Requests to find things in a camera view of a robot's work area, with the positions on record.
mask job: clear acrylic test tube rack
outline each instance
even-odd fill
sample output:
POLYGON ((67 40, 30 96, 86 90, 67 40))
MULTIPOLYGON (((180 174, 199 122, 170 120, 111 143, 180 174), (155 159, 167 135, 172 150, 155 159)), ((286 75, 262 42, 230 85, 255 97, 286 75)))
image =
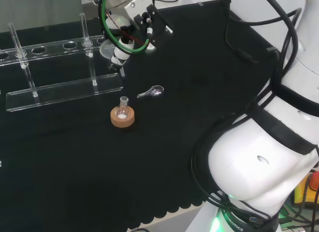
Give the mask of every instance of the clear acrylic test tube rack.
MULTIPOLYGON (((93 52, 100 49, 104 38, 102 35, 89 37, 84 13, 81 13, 80 17, 83 38, 25 47, 21 47, 13 24, 8 24, 15 48, 0 50, 0 66, 20 63, 21 69, 27 78, 29 88, 7 93, 7 111, 17 111, 62 101, 74 100, 118 91, 123 88, 122 81, 118 73, 98 77, 95 75, 93 52), (89 78, 41 87, 36 87, 34 85, 29 69, 29 61, 83 52, 86 54, 89 63, 89 78)), ((110 49, 112 48, 114 48, 114 45, 110 43, 110 49)))

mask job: yellow part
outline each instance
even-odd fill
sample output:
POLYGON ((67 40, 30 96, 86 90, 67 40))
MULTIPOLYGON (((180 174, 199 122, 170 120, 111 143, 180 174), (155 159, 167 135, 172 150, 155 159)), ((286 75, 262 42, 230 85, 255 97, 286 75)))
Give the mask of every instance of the yellow part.
MULTIPOLYGON (((306 181, 307 181, 308 176, 309 175, 304 177, 303 180, 300 181, 300 183, 295 188, 295 203, 296 204, 299 204, 299 203, 301 203, 303 201, 304 190, 305 190, 305 185, 306 185, 306 181)), ((313 191, 312 189, 310 189, 308 187, 307 195, 306 195, 306 202, 314 203, 315 202, 315 196, 316 196, 316 191, 313 191)))

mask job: rack hole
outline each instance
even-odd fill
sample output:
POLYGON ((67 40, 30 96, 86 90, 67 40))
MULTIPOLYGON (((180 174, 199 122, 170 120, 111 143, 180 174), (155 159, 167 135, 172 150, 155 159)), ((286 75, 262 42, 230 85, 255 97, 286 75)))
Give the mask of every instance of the rack hole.
POLYGON ((76 48, 77 45, 78 44, 76 44, 75 42, 70 41, 70 42, 68 42, 66 44, 63 44, 63 48, 66 49, 66 50, 72 50, 72 49, 76 48))
POLYGON ((36 47, 31 50, 33 54, 40 55, 46 51, 46 48, 44 46, 36 47))
POLYGON ((0 53, 0 61, 5 60, 9 57, 9 54, 4 52, 4 53, 0 53))
POLYGON ((98 42, 98 44, 102 44, 105 41, 104 37, 101 37, 99 39, 96 40, 98 42))
POLYGON ((18 54, 18 51, 15 52, 15 56, 18 58, 22 58, 22 56, 20 54, 18 54))

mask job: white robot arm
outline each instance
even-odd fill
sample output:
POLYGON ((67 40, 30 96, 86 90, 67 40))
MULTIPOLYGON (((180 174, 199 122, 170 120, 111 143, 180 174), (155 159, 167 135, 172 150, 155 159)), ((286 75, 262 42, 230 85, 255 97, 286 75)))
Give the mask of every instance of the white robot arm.
MULTIPOLYGON (((319 160, 318 15, 319 0, 307 0, 306 9, 297 28, 297 58, 281 81, 282 85, 288 88, 284 93, 289 90, 292 93, 275 94, 264 108, 265 114, 275 118, 278 124, 282 123, 283 127, 294 134, 292 138, 313 145, 312 149, 307 153, 296 152, 289 148, 289 145, 282 143, 285 138, 282 140, 275 138, 274 134, 270 135, 270 130, 273 129, 271 126, 265 128, 262 126, 263 122, 255 118, 248 119, 242 125, 224 133, 208 155, 210 173, 229 203, 266 220, 269 219, 267 216, 271 219, 278 217, 278 212, 291 191, 319 160), (303 98, 296 100, 293 93, 303 98), (311 111, 311 115, 302 109, 311 111)), ((277 131, 275 134, 279 137, 286 136, 284 131, 277 131)), ((249 228, 246 225, 255 223, 253 220, 256 218, 250 217, 251 221, 245 221, 245 217, 238 216, 238 213, 227 214, 225 211, 227 210, 221 209, 217 214, 219 227, 224 232, 248 232, 249 228)), ((272 231, 281 232, 281 227, 277 225, 272 231)), ((187 232, 193 232, 192 226, 187 232)))

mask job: black tablecloth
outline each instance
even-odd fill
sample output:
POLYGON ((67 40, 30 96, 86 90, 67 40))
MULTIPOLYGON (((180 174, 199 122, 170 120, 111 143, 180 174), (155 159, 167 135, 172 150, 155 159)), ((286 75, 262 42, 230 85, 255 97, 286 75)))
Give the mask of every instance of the black tablecloth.
MULTIPOLYGON (((167 211, 205 199, 189 173, 200 134, 237 112, 270 76, 274 62, 248 65, 223 41, 225 18, 213 1, 162 10, 173 40, 151 56, 125 65, 124 89, 17 112, 5 94, 27 88, 19 65, 0 67, 0 231, 125 232, 167 211), (136 99, 153 85, 158 98, 136 99), (136 122, 119 130, 110 111, 128 96, 136 122)), ((97 20, 91 35, 101 34, 97 20)), ((229 40, 256 59, 269 45, 252 29, 231 25, 229 40)), ((22 45, 81 37, 80 23, 19 31, 22 45)), ((0 48, 10 48, 8 34, 0 48)), ((108 74, 96 56, 98 75, 108 74)), ((36 86, 88 77, 83 54, 32 61, 36 86)))

